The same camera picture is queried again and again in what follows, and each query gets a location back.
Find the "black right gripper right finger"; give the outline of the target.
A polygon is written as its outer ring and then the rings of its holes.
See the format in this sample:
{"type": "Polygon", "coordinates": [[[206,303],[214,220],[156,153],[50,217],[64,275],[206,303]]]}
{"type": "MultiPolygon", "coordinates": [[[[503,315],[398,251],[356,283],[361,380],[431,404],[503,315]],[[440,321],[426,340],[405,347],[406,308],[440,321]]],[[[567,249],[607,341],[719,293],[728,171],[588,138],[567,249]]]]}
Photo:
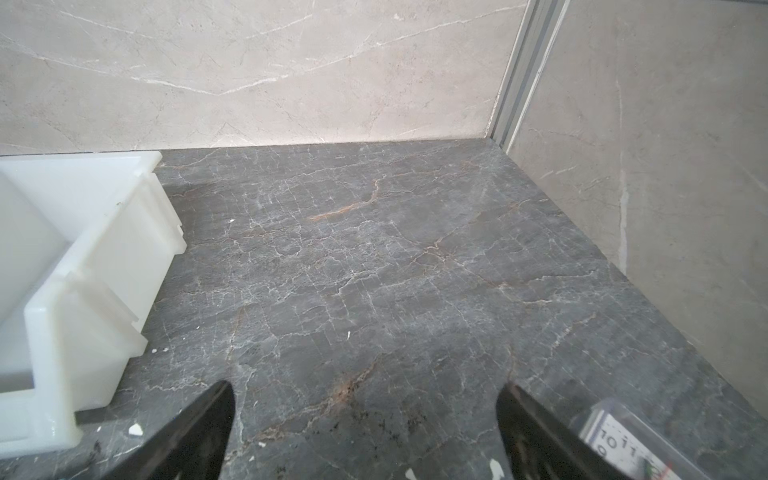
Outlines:
{"type": "Polygon", "coordinates": [[[625,479],[549,410],[513,382],[500,390],[496,419],[516,479],[625,479]]]}

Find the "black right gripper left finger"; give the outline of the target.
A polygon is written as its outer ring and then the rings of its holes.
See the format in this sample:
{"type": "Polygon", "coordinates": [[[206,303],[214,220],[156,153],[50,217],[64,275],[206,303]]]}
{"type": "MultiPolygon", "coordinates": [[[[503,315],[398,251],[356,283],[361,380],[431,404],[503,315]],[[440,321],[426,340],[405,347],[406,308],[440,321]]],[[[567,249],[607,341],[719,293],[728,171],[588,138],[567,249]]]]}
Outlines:
{"type": "Polygon", "coordinates": [[[107,479],[217,479],[236,413],[233,386],[214,383],[107,479]]]}

